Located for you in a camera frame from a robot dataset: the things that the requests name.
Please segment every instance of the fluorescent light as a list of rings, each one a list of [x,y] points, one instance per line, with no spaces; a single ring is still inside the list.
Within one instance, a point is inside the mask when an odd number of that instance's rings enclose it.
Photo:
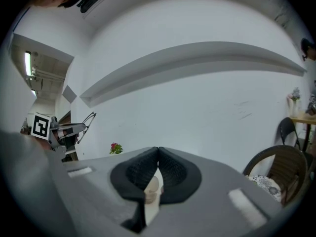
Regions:
[[[25,52],[25,71],[28,76],[31,76],[31,53]]]

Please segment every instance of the ceiling light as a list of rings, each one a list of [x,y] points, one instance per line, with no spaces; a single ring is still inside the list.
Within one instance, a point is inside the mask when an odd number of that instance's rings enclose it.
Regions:
[[[25,58],[25,71],[28,76],[31,76],[31,52],[26,51],[24,53]]]

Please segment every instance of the chair backrest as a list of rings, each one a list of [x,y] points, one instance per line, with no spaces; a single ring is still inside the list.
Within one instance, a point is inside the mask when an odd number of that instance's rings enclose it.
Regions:
[[[301,149],[301,145],[300,145],[300,142],[298,140],[298,136],[297,136],[297,133],[296,133],[295,125],[294,125],[293,121],[289,117],[284,118],[281,121],[280,126],[279,126],[279,132],[280,132],[280,136],[281,136],[283,145],[285,145],[285,139],[287,138],[287,136],[290,133],[294,132],[295,136],[296,136],[295,144],[297,144],[299,149]]]
[[[288,197],[286,202],[290,202],[301,189],[307,175],[307,163],[303,153],[292,146],[279,145],[263,150],[257,154],[243,171],[244,175],[250,175],[253,167],[265,158],[274,156],[275,159],[268,173],[268,177],[273,179],[281,188],[286,190],[297,179],[297,186]]]

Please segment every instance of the wooden table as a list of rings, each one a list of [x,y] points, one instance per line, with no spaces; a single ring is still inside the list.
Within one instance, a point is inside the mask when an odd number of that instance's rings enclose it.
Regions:
[[[308,146],[308,140],[310,137],[311,125],[312,124],[316,125],[316,115],[311,116],[309,114],[306,114],[304,111],[301,111],[297,118],[291,117],[291,119],[293,120],[293,122],[296,122],[296,123],[307,124],[305,141],[302,148],[302,151],[306,152],[306,149]]]

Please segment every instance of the wicker chair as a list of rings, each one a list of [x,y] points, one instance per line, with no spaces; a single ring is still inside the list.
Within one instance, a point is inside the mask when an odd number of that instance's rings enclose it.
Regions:
[[[257,154],[248,163],[243,174],[250,175],[256,164],[274,155],[275,159],[267,177],[273,179],[280,186],[281,192],[285,193],[283,204],[286,205],[298,194],[307,176],[307,162],[301,151],[286,145],[270,147]],[[288,197],[291,187],[294,190],[290,192],[290,197]]]

